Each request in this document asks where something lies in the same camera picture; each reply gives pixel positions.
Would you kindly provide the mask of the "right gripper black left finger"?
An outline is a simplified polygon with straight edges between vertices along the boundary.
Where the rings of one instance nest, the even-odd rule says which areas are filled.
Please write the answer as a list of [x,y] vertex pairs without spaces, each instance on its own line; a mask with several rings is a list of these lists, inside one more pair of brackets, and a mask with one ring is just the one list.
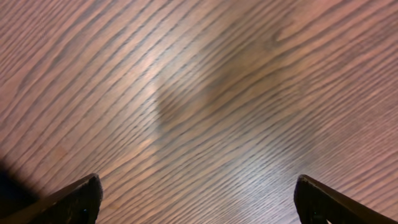
[[1,223],[95,223],[103,189],[96,174],[44,198],[36,197],[16,180],[1,174]]

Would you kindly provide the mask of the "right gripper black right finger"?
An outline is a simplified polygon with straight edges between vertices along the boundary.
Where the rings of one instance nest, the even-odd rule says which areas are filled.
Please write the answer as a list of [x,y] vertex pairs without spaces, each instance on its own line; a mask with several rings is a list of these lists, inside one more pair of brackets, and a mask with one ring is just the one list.
[[308,175],[298,177],[294,203],[301,223],[397,224]]

